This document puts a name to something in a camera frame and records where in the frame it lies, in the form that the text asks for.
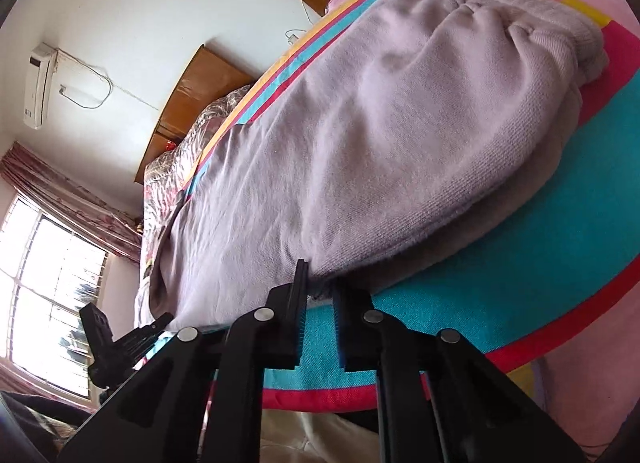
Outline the floral red curtain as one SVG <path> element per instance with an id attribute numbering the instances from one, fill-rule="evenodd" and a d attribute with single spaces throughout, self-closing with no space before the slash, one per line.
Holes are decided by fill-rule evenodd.
<path id="1" fill-rule="evenodd" d="M 131 216 L 51 168 L 18 142 L 1 159 L 1 177 L 82 238 L 140 263 L 142 235 Z"/>

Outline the pink floral bed sheet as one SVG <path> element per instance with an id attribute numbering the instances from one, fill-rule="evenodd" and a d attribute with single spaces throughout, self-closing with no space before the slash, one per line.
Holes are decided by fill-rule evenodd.
<path id="1" fill-rule="evenodd" d="M 639 38 L 622 0 L 577 0 L 615 20 Z M 556 133 L 511 178 L 402 260 L 414 275 L 447 261 L 483 239 L 539 196 L 558 174 L 573 131 Z M 538 367 L 544 406 L 578 443 L 600 452 L 613 439 L 639 398 L 639 284 L 608 313 L 564 344 L 528 363 Z"/>

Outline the floral satin quilt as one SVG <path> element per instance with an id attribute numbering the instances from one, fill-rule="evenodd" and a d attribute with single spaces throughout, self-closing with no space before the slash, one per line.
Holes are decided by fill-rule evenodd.
<path id="1" fill-rule="evenodd" d="M 246 84 L 211 102 L 197 117 L 186 138 L 153 160 L 143 177 L 143 232 L 139 289 L 134 299 L 134 325 L 153 321 L 149 311 L 149 279 L 152 261 L 167 220 L 177 206 L 177 194 L 192 176 L 204 147 L 252 85 Z"/>

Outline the white charger on nightstand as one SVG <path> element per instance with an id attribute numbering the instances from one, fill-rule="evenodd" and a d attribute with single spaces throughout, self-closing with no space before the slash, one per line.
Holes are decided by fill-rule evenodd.
<path id="1" fill-rule="evenodd" d="M 304 35 L 306 31 L 303 29 L 290 29 L 284 32 L 284 36 L 289 46 L 293 46 L 296 42 L 298 42 Z"/>

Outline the left wooden headboard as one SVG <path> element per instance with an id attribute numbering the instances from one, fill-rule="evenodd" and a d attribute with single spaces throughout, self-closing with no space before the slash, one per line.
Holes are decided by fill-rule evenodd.
<path id="1" fill-rule="evenodd" d="M 249 74 L 201 45 L 160 111 L 134 181 L 143 184 L 145 168 L 168 151 L 169 144 L 179 145 L 211 102 L 253 81 Z"/>

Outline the white wall air conditioner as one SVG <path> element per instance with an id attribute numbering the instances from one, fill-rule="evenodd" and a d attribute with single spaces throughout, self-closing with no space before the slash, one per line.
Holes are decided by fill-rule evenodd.
<path id="1" fill-rule="evenodd" d="M 24 91 L 23 122 L 39 130 L 48 114 L 52 76 L 58 51 L 40 43 L 28 58 Z"/>

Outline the lilac sweatpants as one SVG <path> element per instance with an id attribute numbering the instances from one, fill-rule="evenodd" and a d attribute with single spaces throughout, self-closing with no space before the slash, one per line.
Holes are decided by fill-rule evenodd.
<path id="1" fill-rule="evenodd" d="M 136 324 L 221 325 L 309 265 L 378 292 L 482 238 L 558 168 L 608 65 L 553 0 L 377 0 L 178 193 Z"/>

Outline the rainbow striped blanket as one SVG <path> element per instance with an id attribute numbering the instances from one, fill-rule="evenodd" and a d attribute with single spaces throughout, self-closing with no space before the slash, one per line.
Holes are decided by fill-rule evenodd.
<path id="1" fill-rule="evenodd" d="M 169 176 L 176 188 L 145 182 L 143 267 L 160 238 L 150 202 L 190 196 L 212 165 L 214 148 L 233 126 L 257 121 L 285 88 L 378 0 L 345 0 L 279 59 L 229 111 L 219 131 Z M 602 30 L 608 67 L 582 87 L 582 112 L 558 174 L 483 239 L 447 261 L 373 298 L 374 304 L 432 333 L 461 327 L 502 371 L 544 356 L 579 334 L 639 284 L 639 39 L 589 5 L 562 0 Z M 374 404 L 372 372 L 338 368 L 330 306 L 309 310 L 303 368 L 268 370 L 265 405 L 273 409 L 342 412 Z"/>

